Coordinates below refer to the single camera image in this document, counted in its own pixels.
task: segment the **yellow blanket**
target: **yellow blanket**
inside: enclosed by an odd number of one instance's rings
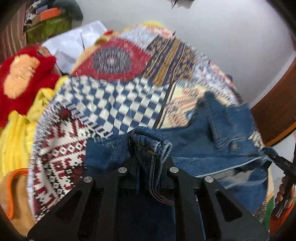
[[[0,180],[8,172],[28,168],[36,124],[66,79],[67,76],[61,77],[54,90],[40,89],[26,116],[15,110],[9,114],[9,121],[0,136]]]

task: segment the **red plush toy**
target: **red plush toy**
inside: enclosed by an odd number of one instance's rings
[[[44,57],[34,45],[20,50],[0,67],[0,127],[12,110],[26,115],[40,88],[54,89],[59,75],[52,72],[54,56]]]

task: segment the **person's arm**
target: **person's arm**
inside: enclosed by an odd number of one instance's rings
[[[276,198],[274,200],[275,204],[277,204],[278,202],[283,200],[284,193],[285,193],[285,187],[284,187],[284,184],[281,184],[279,186],[279,192],[277,193]],[[290,211],[293,208],[293,201],[294,201],[295,196],[296,196],[296,193],[295,193],[295,188],[293,186],[293,187],[291,187],[290,199],[288,200],[286,206],[284,207],[284,210],[283,210],[281,216],[279,218],[277,218],[276,216],[271,215],[270,223],[269,223],[269,230],[270,230],[271,236],[275,235],[278,232],[279,228],[282,226],[282,224],[284,223],[284,221],[288,217]]]

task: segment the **screw head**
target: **screw head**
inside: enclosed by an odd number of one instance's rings
[[[118,168],[118,172],[120,172],[120,173],[126,173],[127,172],[127,169],[125,167],[120,167],[120,168]]]
[[[205,181],[206,181],[207,183],[212,183],[212,182],[214,181],[214,178],[211,177],[211,176],[206,176],[206,177],[205,177]]]
[[[170,168],[170,172],[172,172],[172,173],[177,173],[178,171],[179,171],[179,168],[177,168],[177,167]]]
[[[92,177],[87,176],[87,177],[85,177],[85,178],[83,179],[83,181],[84,181],[85,183],[90,183],[90,182],[92,181]]]

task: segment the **white cloth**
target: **white cloth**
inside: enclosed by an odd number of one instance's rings
[[[61,72],[69,74],[84,48],[93,45],[106,30],[100,21],[94,21],[50,38],[42,46],[57,58],[57,65]]]

